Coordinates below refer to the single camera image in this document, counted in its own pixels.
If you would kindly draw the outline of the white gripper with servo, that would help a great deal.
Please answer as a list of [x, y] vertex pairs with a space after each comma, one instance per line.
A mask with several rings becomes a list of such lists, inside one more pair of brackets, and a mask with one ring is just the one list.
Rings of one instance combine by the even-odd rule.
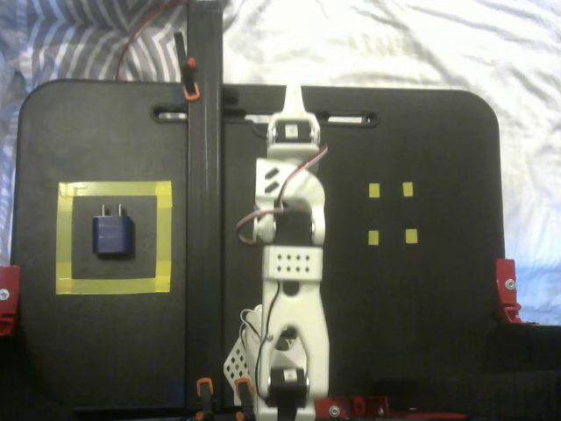
[[273, 114], [267, 126], [267, 157], [308, 159], [319, 151], [320, 132], [316, 116], [306, 111], [302, 87], [288, 84], [282, 111]]

